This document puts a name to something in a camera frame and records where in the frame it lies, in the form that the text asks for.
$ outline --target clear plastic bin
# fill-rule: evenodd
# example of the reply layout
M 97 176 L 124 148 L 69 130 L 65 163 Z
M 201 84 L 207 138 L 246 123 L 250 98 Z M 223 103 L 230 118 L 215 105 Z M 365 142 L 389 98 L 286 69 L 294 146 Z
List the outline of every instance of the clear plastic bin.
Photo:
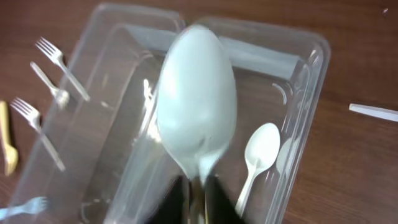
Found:
M 280 223 L 328 66 L 327 41 L 255 22 L 206 17 L 195 23 L 220 38 L 238 94 L 236 132 L 213 173 L 235 203 L 248 174 L 246 144 L 262 124 L 275 123 L 286 144 L 255 180 L 244 218 Z M 91 100 L 64 78 L 71 102 L 63 111 L 53 104 L 44 122 L 66 171 L 36 141 L 11 206 L 46 196 L 49 208 L 6 223 L 143 223 L 182 174 L 162 145 L 154 108 L 162 61 L 185 27 L 178 13 L 149 7 L 102 4 L 94 11 L 69 63 Z

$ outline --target clear plastic container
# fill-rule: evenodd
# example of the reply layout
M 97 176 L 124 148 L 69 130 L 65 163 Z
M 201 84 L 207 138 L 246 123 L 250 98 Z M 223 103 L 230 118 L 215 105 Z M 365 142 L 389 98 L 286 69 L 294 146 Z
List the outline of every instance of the clear plastic container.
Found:
M 206 17 L 195 23 L 220 38 L 238 94 L 236 132 L 213 173 L 235 203 L 248 174 L 246 144 L 259 126 L 275 123 L 285 144 L 255 180 L 244 218 L 280 223 L 328 66 L 327 41 L 255 22 Z M 91 100 L 64 78 L 71 102 L 63 111 L 53 104 L 44 122 L 66 171 L 37 140 L 11 206 L 46 196 L 49 208 L 6 223 L 143 223 L 182 174 L 162 145 L 154 109 L 162 61 L 185 27 L 177 12 L 160 9 L 102 4 L 94 11 L 69 63 Z

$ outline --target yellow spoon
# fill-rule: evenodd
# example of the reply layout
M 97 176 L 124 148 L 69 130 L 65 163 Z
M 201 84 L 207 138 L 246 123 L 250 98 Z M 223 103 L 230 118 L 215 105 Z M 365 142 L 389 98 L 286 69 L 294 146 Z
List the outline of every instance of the yellow spoon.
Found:
M 11 175 L 18 163 L 18 152 L 11 146 L 11 139 L 9 133 L 9 118 L 7 103 L 0 101 L 0 133 L 1 133 L 1 145 L 4 154 L 4 172 L 7 176 Z

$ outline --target plastic fork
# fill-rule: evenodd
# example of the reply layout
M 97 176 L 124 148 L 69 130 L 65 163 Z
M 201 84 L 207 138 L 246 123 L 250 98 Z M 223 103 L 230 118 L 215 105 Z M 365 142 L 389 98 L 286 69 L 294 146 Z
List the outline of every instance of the plastic fork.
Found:
M 41 37 L 37 43 L 35 44 L 39 50 L 43 52 L 55 65 L 60 67 L 63 72 L 67 75 L 69 80 L 72 82 L 72 84 L 75 86 L 77 91 L 82 95 L 82 97 L 85 99 L 85 101 L 90 100 L 90 96 L 87 94 L 86 90 L 84 87 L 80 84 L 80 82 L 76 79 L 76 77 L 73 76 L 73 74 L 69 71 L 69 69 L 65 66 L 63 62 L 63 54 L 60 49 L 58 49 L 56 46 L 51 44 L 48 40 L 44 39 Z
M 0 101 L 0 134 L 2 142 L 2 151 L 4 154 L 4 172 L 6 176 L 11 175 L 18 163 L 18 152 L 11 145 L 9 133 L 8 108 L 5 101 Z
M 31 106 L 30 104 L 26 103 L 25 101 L 21 100 L 20 98 L 16 98 L 11 102 L 11 106 L 18 111 L 28 122 L 29 125 L 34 128 L 37 133 L 40 135 L 40 138 L 46 148 L 46 150 L 49 152 L 50 156 L 54 160 L 55 164 L 57 167 L 61 170 L 65 170 L 65 166 L 63 165 L 63 162 L 58 156 L 57 151 L 55 150 L 54 146 L 48 139 L 48 137 L 45 134 L 41 134 L 42 128 L 40 127 L 40 113 L 39 111 Z
M 0 209 L 0 220 L 21 213 L 35 215 L 46 210 L 48 204 L 49 203 L 46 197 L 36 197 L 30 199 L 24 205 L 15 206 L 11 208 L 2 208 Z

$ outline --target table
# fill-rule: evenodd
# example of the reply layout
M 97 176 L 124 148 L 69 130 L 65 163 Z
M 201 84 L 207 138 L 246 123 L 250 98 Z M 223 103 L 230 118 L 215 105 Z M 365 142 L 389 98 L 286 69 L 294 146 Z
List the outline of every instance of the table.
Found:
M 284 223 L 397 223 L 398 125 L 348 111 L 350 103 L 398 110 L 398 2 L 394 0 L 137 0 L 188 18 L 233 17 L 323 35 L 331 61 Z M 21 97 L 45 116 L 51 96 L 29 67 L 56 83 L 61 72 L 35 47 L 44 36 L 69 58 L 96 0 L 0 2 L 0 98 Z M 29 157 L 35 133 L 11 110 L 21 154 L 16 174 L 0 174 L 5 207 Z M 0 159 L 0 172 L 3 173 Z

